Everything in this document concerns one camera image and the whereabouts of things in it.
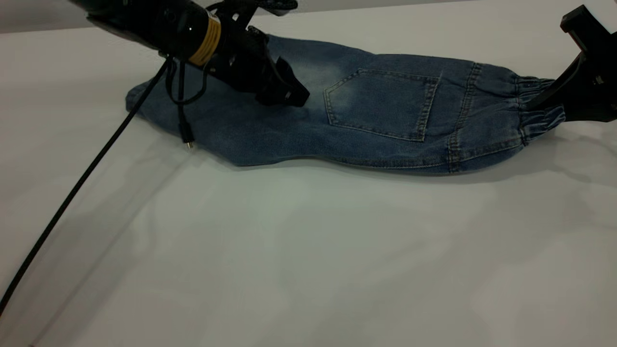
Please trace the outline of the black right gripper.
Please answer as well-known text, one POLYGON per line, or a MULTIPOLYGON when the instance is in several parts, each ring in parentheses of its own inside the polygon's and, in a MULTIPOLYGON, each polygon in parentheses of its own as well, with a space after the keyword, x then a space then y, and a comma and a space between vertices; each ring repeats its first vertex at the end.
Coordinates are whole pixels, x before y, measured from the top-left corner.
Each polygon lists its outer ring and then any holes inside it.
POLYGON ((577 59, 527 109, 564 106, 565 121, 615 121, 616 34, 581 5, 562 17, 561 29, 580 49, 577 59))

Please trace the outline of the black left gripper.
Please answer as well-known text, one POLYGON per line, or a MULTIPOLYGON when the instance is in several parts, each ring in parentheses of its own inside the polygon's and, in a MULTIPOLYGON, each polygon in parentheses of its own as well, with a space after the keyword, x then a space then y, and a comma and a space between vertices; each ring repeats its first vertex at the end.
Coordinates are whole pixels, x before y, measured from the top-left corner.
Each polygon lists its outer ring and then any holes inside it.
POLYGON ((289 62, 279 57, 274 64, 267 36, 245 26, 242 16, 218 16, 222 35, 210 59, 210 75, 241 93, 255 93, 261 105, 304 107, 310 92, 296 78, 289 62))

